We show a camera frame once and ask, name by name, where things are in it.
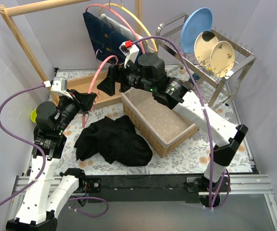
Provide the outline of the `white skirt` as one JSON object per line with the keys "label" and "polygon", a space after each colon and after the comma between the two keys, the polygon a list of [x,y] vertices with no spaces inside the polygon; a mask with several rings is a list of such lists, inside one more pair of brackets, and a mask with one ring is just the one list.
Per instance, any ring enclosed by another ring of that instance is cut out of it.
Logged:
{"label": "white skirt", "polygon": [[[123,36],[125,36],[127,39],[135,41],[137,40],[137,38],[134,36],[134,34],[125,26],[123,26],[122,24],[120,24],[119,22],[113,20],[112,18],[108,17],[105,13],[102,13],[99,16],[99,19],[104,22],[105,24],[107,24],[111,29],[119,32],[120,34],[122,34]],[[137,34],[138,39],[143,38],[141,35]],[[148,41],[145,40],[142,42],[143,46],[144,46],[144,50],[146,53],[151,53],[151,49],[149,48],[149,44]]]}

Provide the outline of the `black garment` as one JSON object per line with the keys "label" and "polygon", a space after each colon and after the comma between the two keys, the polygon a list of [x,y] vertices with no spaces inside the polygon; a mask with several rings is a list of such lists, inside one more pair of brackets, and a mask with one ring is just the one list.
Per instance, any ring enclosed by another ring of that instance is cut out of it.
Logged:
{"label": "black garment", "polygon": [[76,159],[84,161],[99,153],[106,162],[128,167],[147,166],[153,153],[126,115],[115,120],[104,117],[84,128],[77,139]]}

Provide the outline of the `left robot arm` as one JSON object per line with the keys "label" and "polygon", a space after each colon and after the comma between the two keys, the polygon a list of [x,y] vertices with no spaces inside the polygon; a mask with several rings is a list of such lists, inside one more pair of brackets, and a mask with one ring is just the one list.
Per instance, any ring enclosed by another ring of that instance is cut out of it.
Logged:
{"label": "left robot arm", "polygon": [[63,133],[76,114],[89,113],[96,97],[96,93],[67,90],[61,94],[58,105],[45,101],[37,106],[29,176],[32,185],[27,188],[15,218],[7,221],[6,230],[56,230],[59,213],[71,193],[86,189],[83,171],[71,168],[62,174],[62,180],[54,192],[49,193],[66,142]]}

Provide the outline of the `pink hanger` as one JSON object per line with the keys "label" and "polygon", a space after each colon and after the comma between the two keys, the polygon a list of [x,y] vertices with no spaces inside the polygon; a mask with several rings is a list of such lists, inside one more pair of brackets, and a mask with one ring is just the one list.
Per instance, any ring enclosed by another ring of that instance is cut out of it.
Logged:
{"label": "pink hanger", "polygon": [[132,28],[132,26],[116,11],[114,11],[113,9],[109,8],[108,6],[102,6],[103,9],[107,9],[108,11],[110,11],[112,14],[114,14],[116,17],[118,17],[121,21],[122,21],[122,25],[127,27],[133,34],[134,36],[138,39],[137,33],[135,32],[135,30]]}
{"label": "pink hanger", "polygon": [[[97,59],[97,55],[98,55],[99,52],[102,53],[102,51],[100,49],[98,49],[95,53],[96,59]],[[90,83],[90,86],[89,86],[89,89],[88,89],[88,92],[87,92],[88,94],[92,92],[92,88],[95,84],[95,81],[97,80],[97,77],[100,74],[101,70],[103,69],[104,65],[112,58],[115,58],[115,60],[116,60],[115,64],[117,64],[119,62],[119,59],[116,55],[110,55],[110,56],[106,57],[104,59],[104,61],[102,61],[102,63],[99,65],[98,69],[96,70],[96,72],[95,72],[95,74],[94,74],[94,76],[91,80],[91,83]],[[96,98],[93,101],[93,104],[95,104],[98,101],[98,97],[99,97],[100,94],[101,94],[100,91],[97,91]],[[89,119],[89,114],[87,115],[87,118],[86,118],[86,114],[82,115],[82,128],[85,128],[88,119]]]}

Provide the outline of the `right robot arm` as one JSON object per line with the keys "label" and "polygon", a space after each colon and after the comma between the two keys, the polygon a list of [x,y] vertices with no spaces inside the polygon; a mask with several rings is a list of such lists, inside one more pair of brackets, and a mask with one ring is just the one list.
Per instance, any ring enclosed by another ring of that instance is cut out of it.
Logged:
{"label": "right robot arm", "polygon": [[97,89],[113,96],[116,83],[120,83],[121,92],[135,88],[152,93],[158,103],[189,119],[209,135],[211,160],[201,181],[205,190],[215,190],[220,185],[222,173],[243,142],[248,128],[225,120],[205,105],[185,83],[167,76],[164,61],[154,53],[140,55],[138,65],[132,61],[110,65],[106,78]]}

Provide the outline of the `yellow hanger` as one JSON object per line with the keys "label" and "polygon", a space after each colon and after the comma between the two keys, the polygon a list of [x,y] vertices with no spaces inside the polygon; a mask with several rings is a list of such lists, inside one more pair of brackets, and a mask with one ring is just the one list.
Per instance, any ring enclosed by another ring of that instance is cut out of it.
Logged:
{"label": "yellow hanger", "polygon": [[[141,20],[135,15],[133,14],[131,11],[129,11],[128,9],[126,9],[125,7],[123,7],[123,5],[119,5],[119,4],[115,4],[115,3],[111,3],[110,6],[115,6],[115,7],[118,7],[120,9],[122,9],[124,12],[126,12],[128,15],[130,15],[136,22],[137,24],[144,30],[144,32],[150,37],[151,34],[150,32],[148,31],[148,29],[145,27],[145,25],[141,22]],[[152,44],[153,44],[153,51],[155,52],[158,52],[158,49],[157,49],[157,46],[156,46],[156,43],[155,43],[155,40],[153,38],[150,39]]]}

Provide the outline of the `blue denim skirt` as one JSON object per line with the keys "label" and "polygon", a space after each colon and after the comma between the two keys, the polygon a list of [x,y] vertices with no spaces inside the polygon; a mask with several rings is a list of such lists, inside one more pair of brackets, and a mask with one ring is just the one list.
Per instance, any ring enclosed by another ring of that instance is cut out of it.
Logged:
{"label": "blue denim skirt", "polygon": [[124,62],[125,55],[119,47],[123,42],[128,40],[135,41],[136,38],[122,35],[89,12],[83,13],[83,18],[96,59],[104,61],[108,56],[115,55],[119,63]]}

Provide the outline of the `pink hanger front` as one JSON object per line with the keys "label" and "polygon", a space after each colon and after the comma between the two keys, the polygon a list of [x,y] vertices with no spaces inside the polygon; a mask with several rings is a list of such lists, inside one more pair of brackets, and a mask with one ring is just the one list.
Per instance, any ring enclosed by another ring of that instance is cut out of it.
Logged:
{"label": "pink hanger front", "polygon": [[122,25],[127,27],[133,34],[134,36],[138,39],[137,33],[135,32],[135,30],[132,28],[132,26],[116,11],[114,11],[113,9],[109,8],[108,6],[102,6],[103,9],[107,9],[108,11],[110,11],[112,14],[114,14],[116,17],[118,17],[121,21],[122,21]]}

